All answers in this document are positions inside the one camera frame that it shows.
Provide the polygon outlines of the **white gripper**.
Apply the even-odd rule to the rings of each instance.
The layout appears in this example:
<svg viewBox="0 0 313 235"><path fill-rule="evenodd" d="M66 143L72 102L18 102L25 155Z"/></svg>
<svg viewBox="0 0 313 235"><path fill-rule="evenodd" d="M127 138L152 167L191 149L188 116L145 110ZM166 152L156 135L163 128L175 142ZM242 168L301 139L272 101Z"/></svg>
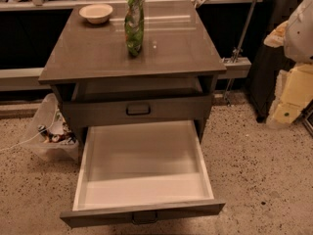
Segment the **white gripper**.
<svg viewBox="0 0 313 235"><path fill-rule="evenodd" d="M284 45L288 21L280 23L263 43L278 48ZM313 100L313 65L296 64L290 71L280 70L276 80L275 99L266 119L268 126L288 126Z"/></svg>

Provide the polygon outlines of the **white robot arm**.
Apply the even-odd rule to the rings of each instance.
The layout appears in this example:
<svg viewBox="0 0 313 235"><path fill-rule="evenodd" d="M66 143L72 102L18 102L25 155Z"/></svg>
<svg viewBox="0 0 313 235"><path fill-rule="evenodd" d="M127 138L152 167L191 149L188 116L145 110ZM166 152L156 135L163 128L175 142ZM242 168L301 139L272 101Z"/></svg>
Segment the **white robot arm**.
<svg viewBox="0 0 313 235"><path fill-rule="evenodd" d="M292 69L279 72L266 119L271 128L288 126L313 100L313 0L303 0L263 43L273 48L283 46L285 56L295 61Z"/></svg>

